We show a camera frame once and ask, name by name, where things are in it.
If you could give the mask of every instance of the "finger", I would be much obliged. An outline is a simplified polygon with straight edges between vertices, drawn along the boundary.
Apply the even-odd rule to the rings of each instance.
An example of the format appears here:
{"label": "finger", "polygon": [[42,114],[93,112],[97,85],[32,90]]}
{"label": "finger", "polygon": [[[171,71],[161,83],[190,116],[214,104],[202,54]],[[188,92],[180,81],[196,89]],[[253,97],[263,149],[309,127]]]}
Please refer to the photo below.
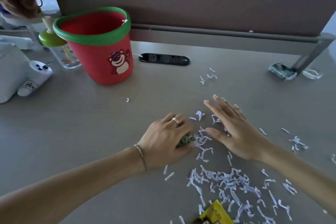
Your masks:
{"label": "finger", "polygon": [[189,134],[193,129],[194,129],[193,125],[191,123],[189,123],[189,122],[186,122],[182,126],[176,128],[175,129],[176,138],[177,138],[176,144],[181,140],[181,137],[183,137],[184,135]]}
{"label": "finger", "polygon": [[209,101],[204,100],[204,104],[208,107],[223,123],[229,122],[230,117],[219,107],[214,106]]}
{"label": "finger", "polygon": [[173,119],[175,116],[176,116],[176,114],[174,114],[174,113],[171,112],[170,114],[168,114],[166,117],[164,117],[164,118],[162,119],[162,122],[164,122],[164,123],[169,122],[169,121],[171,121],[171,119]]}
{"label": "finger", "polygon": [[224,144],[227,148],[230,148],[232,145],[232,138],[226,136],[224,133],[220,132],[217,129],[214,128],[206,128],[205,132],[208,133],[210,136],[215,138],[217,141],[220,141],[222,144]]}
{"label": "finger", "polygon": [[190,142],[183,147],[177,148],[174,151],[174,161],[186,156],[191,152],[192,148],[195,146],[195,142]]}
{"label": "finger", "polygon": [[180,126],[181,124],[184,124],[184,120],[185,120],[185,117],[182,115],[182,114],[178,114],[176,115],[175,117],[173,117],[175,119],[178,120],[178,123],[175,121],[175,120],[172,120],[169,121],[167,123],[167,125],[170,127],[170,128],[177,128],[178,126]]}
{"label": "finger", "polygon": [[236,110],[237,113],[239,113],[239,115],[242,118],[244,118],[245,120],[247,120],[246,117],[245,117],[245,115],[243,114],[243,111],[239,108],[239,106],[237,106],[236,104],[234,104],[233,108]]}
{"label": "finger", "polygon": [[231,118],[237,116],[237,113],[234,111],[232,106],[223,98],[213,95],[213,99],[218,103],[219,107]]}

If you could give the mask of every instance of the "gray desk surface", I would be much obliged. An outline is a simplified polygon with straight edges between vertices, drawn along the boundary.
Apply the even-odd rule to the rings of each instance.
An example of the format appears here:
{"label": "gray desk surface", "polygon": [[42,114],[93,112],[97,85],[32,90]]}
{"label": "gray desk surface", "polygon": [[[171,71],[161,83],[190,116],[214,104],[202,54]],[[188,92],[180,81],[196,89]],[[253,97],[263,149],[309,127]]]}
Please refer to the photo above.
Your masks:
{"label": "gray desk surface", "polygon": [[[202,121],[193,121],[195,130],[200,125],[212,126],[211,113],[202,102],[213,94],[238,104],[255,126],[287,149],[291,147],[291,136],[280,128],[299,136],[309,149],[298,154],[336,178],[335,165],[330,161],[330,155],[336,153],[336,74],[317,81],[298,77],[283,82],[267,72],[268,66],[278,61],[291,65],[298,56],[145,42],[133,42],[132,50],[137,54],[186,55],[191,64],[145,64],[135,57],[134,72],[128,80],[101,86],[83,69],[64,71],[54,63],[53,77],[38,91],[26,98],[15,96],[0,105],[0,195],[131,146],[151,122],[169,112],[189,117],[200,110],[206,116]],[[36,58],[45,62],[51,56],[47,53]],[[216,71],[218,79],[207,78],[209,67]],[[206,80],[203,86],[200,75]],[[207,154],[209,163],[195,160],[200,150],[194,149],[168,167],[168,174],[175,172],[168,181],[164,181],[163,168],[132,177],[91,199],[62,223],[180,223],[179,215],[190,222],[197,216],[200,204],[197,191],[186,187],[190,171],[200,164],[208,170],[230,171],[227,149],[215,141],[207,142],[207,146],[214,148],[213,156]],[[288,193],[281,184],[285,178],[266,165],[237,156],[232,162],[260,189],[264,179],[260,170],[265,168],[276,180],[270,185],[274,196],[291,207],[293,223],[336,223],[300,190],[295,196]],[[208,185],[202,188],[206,202],[217,198],[218,193],[210,193]],[[277,223],[288,223],[283,209],[274,216],[268,192],[261,192],[267,204],[266,209],[262,208],[264,214],[274,217]],[[241,201],[248,199],[256,212],[252,219],[244,213],[241,221],[262,222],[255,195],[238,192],[238,196]],[[236,212],[234,206],[232,218]]]}

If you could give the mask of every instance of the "red bucket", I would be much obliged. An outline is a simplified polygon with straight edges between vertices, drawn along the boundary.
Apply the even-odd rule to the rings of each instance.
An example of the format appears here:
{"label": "red bucket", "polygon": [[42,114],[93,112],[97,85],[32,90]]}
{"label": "red bucket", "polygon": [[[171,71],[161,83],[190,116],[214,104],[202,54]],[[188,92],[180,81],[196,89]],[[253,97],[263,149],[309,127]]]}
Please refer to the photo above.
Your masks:
{"label": "red bucket", "polygon": [[77,13],[59,18],[53,28],[97,83],[112,85],[131,75],[131,20],[125,10],[104,7]]}

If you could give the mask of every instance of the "thin bangle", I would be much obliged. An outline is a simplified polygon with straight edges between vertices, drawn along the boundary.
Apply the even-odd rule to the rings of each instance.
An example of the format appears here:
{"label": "thin bangle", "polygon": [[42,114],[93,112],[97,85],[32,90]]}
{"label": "thin bangle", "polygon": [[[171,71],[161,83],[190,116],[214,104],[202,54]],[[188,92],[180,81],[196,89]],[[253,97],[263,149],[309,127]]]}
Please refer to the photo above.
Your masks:
{"label": "thin bangle", "polygon": [[143,165],[145,166],[145,171],[147,171],[147,165],[146,165],[146,161],[145,161],[144,155],[142,154],[142,150],[140,149],[140,147],[138,145],[135,144],[134,146],[139,150],[139,152],[141,154]]}

